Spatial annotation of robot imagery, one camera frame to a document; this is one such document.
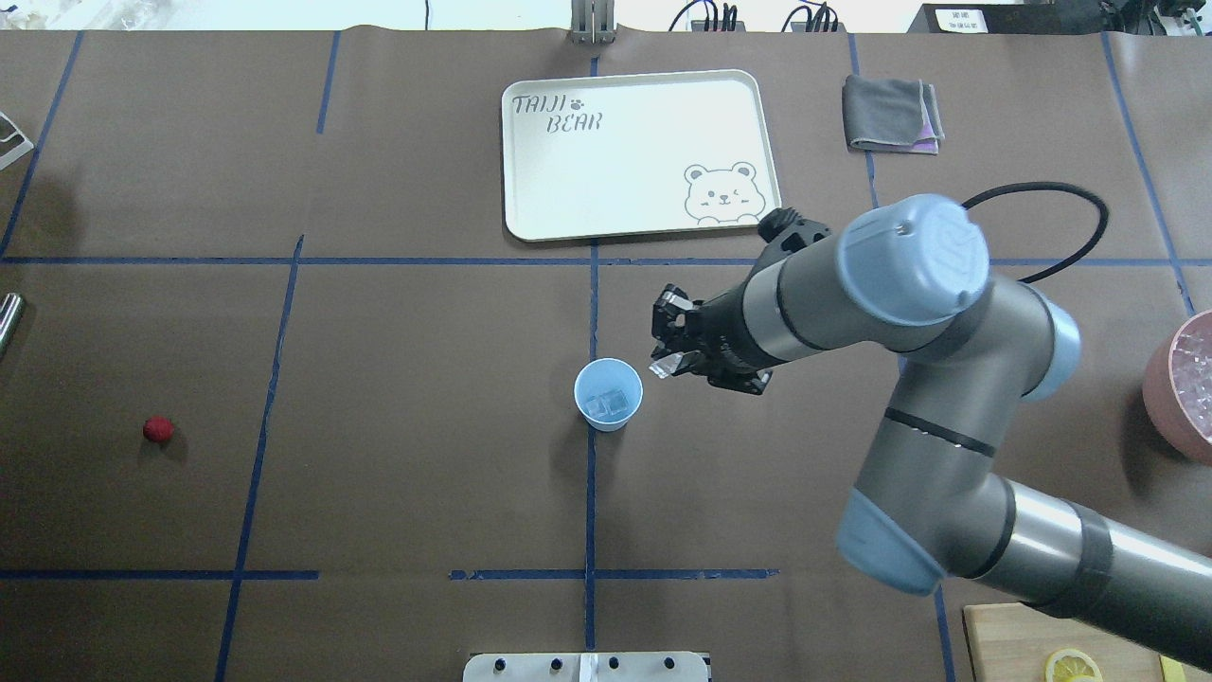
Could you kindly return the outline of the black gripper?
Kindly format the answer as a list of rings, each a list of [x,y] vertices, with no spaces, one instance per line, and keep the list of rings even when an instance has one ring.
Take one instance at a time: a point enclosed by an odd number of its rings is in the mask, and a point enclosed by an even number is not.
[[[743,316],[743,290],[710,299],[692,299],[667,283],[652,306],[651,329],[667,353],[701,353],[688,374],[705,377],[715,388],[760,396],[768,386],[774,357],[749,332]]]

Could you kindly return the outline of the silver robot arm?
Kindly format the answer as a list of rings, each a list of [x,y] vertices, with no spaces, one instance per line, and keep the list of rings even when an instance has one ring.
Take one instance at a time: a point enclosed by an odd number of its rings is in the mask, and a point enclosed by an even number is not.
[[[1022,402],[1077,369],[1081,338],[1030,283],[991,273],[951,197],[919,194],[830,233],[760,220],[748,276],[710,299],[654,299],[651,369],[761,394],[784,363],[874,342],[904,359],[844,509],[840,554],[904,594],[947,577],[1210,669],[1210,560],[991,471]]]

